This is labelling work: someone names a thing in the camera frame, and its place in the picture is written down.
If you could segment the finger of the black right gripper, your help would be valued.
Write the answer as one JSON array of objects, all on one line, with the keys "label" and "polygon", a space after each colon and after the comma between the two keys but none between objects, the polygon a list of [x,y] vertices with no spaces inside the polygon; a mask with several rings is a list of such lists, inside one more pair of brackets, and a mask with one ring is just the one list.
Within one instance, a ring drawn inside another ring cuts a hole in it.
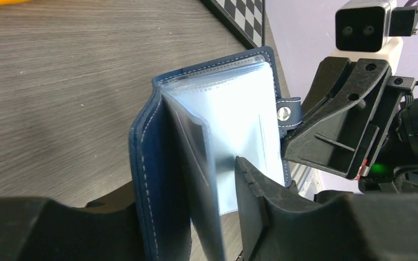
[{"label": "finger of the black right gripper", "polygon": [[302,122],[282,141],[283,158],[355,178],[378,134],[370,121],[390,76],[386,60],[323,59],[302,104]]}]

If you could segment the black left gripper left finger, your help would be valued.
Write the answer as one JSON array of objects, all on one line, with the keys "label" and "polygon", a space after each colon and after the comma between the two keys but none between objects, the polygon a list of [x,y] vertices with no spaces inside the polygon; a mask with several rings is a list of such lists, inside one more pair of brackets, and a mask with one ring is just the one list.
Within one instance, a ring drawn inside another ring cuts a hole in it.
[{"label": "black left gripper left finger", "polygon": [[0,260],[145,260],[134,188],[75,208],[47,197],[0,197]]}]

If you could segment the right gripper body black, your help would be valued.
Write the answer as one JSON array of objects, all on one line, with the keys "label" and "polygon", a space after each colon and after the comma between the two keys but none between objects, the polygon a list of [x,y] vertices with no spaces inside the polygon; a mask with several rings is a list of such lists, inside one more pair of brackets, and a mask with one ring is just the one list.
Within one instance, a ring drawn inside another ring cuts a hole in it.
[{"label": "right gripper body black", "polygon": [[418,98],[414,78],[390,76],[370,121],[379,128],[354,179],[363,193],[418,194]]}]

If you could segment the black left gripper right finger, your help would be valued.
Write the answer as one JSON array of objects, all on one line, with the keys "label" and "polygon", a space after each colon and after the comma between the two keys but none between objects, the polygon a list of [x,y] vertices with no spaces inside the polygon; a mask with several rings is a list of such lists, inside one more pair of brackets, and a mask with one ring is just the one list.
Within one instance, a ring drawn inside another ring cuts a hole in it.
[{"label": "black left gripper right finger", "polygon": [[325,204],[235,163],[245,260],[418,260],[418,195],[352,194]]}]

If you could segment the blue leather card holder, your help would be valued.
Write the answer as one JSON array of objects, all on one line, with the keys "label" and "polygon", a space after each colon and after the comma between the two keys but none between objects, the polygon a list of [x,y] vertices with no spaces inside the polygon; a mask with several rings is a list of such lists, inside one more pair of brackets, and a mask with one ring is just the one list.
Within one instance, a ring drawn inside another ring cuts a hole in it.
[{"label": "blue leather card holder", "polygon": [[195,229],[208,260],[224,260],[220,217],[238,210],[235,159],[291,188],[280,141],[302,121],[282,98],[269,46],[156,76],[129,132],[147,260],[188,260]]}]

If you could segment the black white chessboard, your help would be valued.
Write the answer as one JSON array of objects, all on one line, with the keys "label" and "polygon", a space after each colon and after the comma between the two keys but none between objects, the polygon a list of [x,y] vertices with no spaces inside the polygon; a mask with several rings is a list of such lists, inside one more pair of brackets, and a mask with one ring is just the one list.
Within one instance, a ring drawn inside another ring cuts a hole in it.
[{"label": "black white chessboard", "polygon": [[265,1],[201,0],[247,49],[265,45]]}]

